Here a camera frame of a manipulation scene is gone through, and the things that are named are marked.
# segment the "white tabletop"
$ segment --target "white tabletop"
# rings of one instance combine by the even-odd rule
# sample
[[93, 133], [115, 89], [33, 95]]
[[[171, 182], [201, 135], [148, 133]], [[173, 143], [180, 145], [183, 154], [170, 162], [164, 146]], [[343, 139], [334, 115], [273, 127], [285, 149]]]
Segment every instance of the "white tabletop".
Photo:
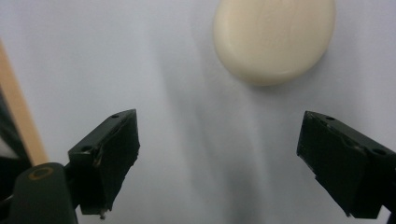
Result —
[[55, 2], [2, 1], [0, 36], [52, 161], [137, 109], [139, 159], [107, 223], [386, 222], [346, 217], [296, 149], [305, 110], [396, 149], [396, 1], [337, 1], [327, 53], [274, 87], [219, 62], [219, 1]]

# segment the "white soap bar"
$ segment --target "white soap bar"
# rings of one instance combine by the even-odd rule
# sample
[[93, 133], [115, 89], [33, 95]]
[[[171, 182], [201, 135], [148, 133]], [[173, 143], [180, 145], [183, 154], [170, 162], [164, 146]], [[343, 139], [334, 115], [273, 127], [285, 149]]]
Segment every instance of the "white soap bar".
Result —
[[334, 0], [221, 0], [216, 52], [235, 76], [275, 85], [305, 73], [326, 51]]

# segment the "wooden rod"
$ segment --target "wooden rod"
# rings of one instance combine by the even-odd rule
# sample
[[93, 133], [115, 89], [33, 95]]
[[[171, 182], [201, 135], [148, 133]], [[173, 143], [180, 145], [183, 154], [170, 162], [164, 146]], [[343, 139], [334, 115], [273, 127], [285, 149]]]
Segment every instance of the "wooden rod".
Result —
[[8, 110], [17, 127], [30, 162], [33, 165], [48, 162], [48, 157], [33, 122], [20, 85], [9, 63], [0, 40], [0, 89], [7, 102]]

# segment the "oval object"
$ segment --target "oval object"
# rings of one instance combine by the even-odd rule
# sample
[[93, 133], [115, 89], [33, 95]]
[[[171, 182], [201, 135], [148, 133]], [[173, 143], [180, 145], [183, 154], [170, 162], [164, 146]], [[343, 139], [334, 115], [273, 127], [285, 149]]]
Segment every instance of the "oval object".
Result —
[[334, 24], [334, 0], [221, 0], [214, 42], [230, 73], [251, 84], [275, 85], [320, 59]]

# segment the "black cable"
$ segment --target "black cable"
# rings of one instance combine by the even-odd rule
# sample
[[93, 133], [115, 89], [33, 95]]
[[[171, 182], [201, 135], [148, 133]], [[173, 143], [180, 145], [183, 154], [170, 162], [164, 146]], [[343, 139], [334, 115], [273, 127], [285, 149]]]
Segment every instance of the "black cable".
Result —
[[396, 215], [394, 213], [390, 214], [387, 224], [396, 224]]
[[18, 175], [30, 166], [29, 161], [0, 157], [0, 202], [12, 194]]
[[7, 223], [9, 207], [11, 206], [12, 195], [0, 202], [0, 224]]
[[29, 161], [21, 138], [7, 109], [0, 89], [0, 137], [18, 155], [21, 160]]

